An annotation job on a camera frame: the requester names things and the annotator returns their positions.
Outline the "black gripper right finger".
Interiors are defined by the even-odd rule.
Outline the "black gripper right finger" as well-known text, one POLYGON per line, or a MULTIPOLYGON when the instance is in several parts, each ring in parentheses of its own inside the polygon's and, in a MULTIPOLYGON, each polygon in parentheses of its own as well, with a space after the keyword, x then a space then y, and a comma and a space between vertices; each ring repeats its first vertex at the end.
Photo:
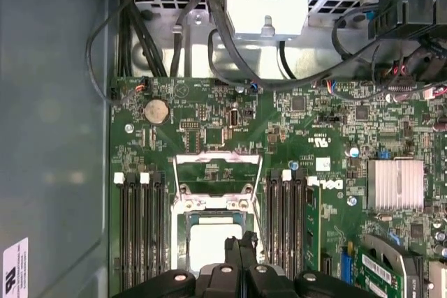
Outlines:
POLYGON ((241 261, 248 297, 348 297, 349 285, 319 271, 304 270, 293 280, 272 265, 257 261, 258 236, 247 231, 241 238, 241 261))

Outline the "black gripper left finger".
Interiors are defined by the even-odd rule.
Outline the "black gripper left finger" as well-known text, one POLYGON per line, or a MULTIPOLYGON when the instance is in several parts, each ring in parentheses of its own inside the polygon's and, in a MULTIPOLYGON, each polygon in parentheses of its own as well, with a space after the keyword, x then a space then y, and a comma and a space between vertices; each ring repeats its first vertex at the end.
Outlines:
POLYGON ((116 297, 239 297, 242 275, 240 240, 227 238, 225 262, 203 267, 199 276, 182 269, 168 270, 116 297))

